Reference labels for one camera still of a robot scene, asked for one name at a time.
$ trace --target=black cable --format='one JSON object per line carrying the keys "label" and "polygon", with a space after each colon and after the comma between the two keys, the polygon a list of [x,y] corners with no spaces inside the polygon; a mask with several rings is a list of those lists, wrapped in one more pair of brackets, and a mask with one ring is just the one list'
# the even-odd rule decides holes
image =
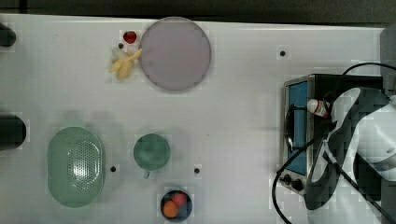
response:
{"label": "black cable", "polygon": [[294,161],[294,159],[296,159],[302,152],[306,151],[306,149],[311,146],[312,144],[314,144],[314,142],[316,142],[319,138],[322,137],[321,135],[318,135],[316,137],[314,137],[311,141],[309,141],[307,144],[305,144],[305,146],[301,147],[294,155],[292,155],[286,162],[285,164],[283,164],[283,166],[276,172],[276,176],[274,179],[274,183],[272,186],[272,199],[273,199],[273,204],[275,207],[275,210],[277,211],[277,213],[279,214],[279,216],[288,224],[291,224],[290,221],[288,221],[288,219],[285,217],[285,215],[283,215],[283,213],[280,211],[279,206],[277,205],[276,202],[276,183],[279,180],[280,176],[282,175],[282,172],[291,164],[292,161]]}
{"label": "black cable", "polygon": [[[326,92],[326,94],[324,94],[324,96],[323,96],[323,105],[324,105],[324,108],[325,108],[325,110],[326,110],[326,112],[330,115],[331,114],[331,108],[332,108],[332,103],[333,103],[333,101],[335,100],[335,97],[336,97],[336,94],[337,94],[337,90],[338,90],[338,86],[340,85],[340,82],[344,79],[344,77],[346,76],[346,74],[348,73],[348,72],[350,72],[352,69],[355,69],[355,68],[357,68],[357,67],[361,67],[361,66],[365,66],[365,65],[377,65],[377,66],[381,66],[381,67],[386,67],[386,68],[388,68],[388,69],[391,69],[391,70],[395,70],[396,71],[396,67],[394,67],[394,66],[390,66],[390,65],[387,65],[387,64],[384,64],[384,63],[357,63],[357,64],[355,64],[355,65],[353,65],[353,66],[350,66],[344,73],[343,73],[343,75],[341,75],[339,78],[338,78],[338,80],[337,80],[337,82],[335,83],[335,86],[334,86],[334,90],[333,91],[328,91],[328,92]],[[327,97],[329,97],[329,96],[332,96],[332,99],[330,100],[330,107],[328,107],[327,106],[327,100],[326,100],[326,98]]]}

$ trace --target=fruit bowl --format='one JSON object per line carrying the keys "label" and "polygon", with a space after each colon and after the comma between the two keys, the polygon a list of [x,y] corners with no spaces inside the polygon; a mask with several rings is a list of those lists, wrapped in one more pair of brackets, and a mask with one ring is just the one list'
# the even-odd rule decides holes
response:
{"label": "fruit bowl", "polygon": [[192,211],[190,195],[182,189],[171,189],[161,199],[161,214],[170,222],[186,220]]}

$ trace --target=yellow toy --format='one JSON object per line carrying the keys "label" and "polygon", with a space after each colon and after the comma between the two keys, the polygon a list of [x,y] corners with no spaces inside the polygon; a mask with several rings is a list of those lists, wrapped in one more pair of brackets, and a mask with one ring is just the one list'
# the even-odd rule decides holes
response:
{"label": "yellow toy", "polygon": [[118,80],[123,80],[129,77],[134,70],[134,60],[140,57],[142,51],[142,49],[139,49],[135,54],[133,54],[130,50],[125,53],[119,48],[114,48],[113,55],[115,59],[113,59],[113,67],[108,70],[108,72],[117,72]]}

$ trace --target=red object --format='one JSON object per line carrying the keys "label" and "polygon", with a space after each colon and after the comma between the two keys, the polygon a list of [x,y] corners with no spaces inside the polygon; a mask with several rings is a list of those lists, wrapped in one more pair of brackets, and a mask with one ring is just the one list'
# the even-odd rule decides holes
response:
{"label": "red object", "polygon": [[123,38],[128,44],[133,44],[137,39],[137,34],[134,31],[128,31],[125,32]]}
{"label": "red object", "polygon": [[183,192],[176,193],[172,196],[172,202],[174,202],[177,207],[182,207],[187,203],[187,195]]}

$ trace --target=bowl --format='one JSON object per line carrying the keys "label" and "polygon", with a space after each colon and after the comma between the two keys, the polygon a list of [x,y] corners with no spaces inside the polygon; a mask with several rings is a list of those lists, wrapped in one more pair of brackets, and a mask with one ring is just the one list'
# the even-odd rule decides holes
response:
{"label": "bowl", "polygon": [[[163,213],[163,206],[168,201],[172,201],[172,196],[177,193],[184,193],[187,196],[187,203],[184,206],[179,207],[178,214],[176,217],[173,217],[173,218],[167,217]],[[190,197],[189,193],[187,193],[183,189],[171,189],[167,193],[165,193],[165,195],[163,195],[163,198],[161,199],[161,203],[160,203],[160,210],[161,210],[161,214],[163,215],[163,218],[165,218],[166,220],[168,220],[170,222],[182,222],[182,221],[186,220],[191,214],[191,211],[192,211],[191,197]]]}

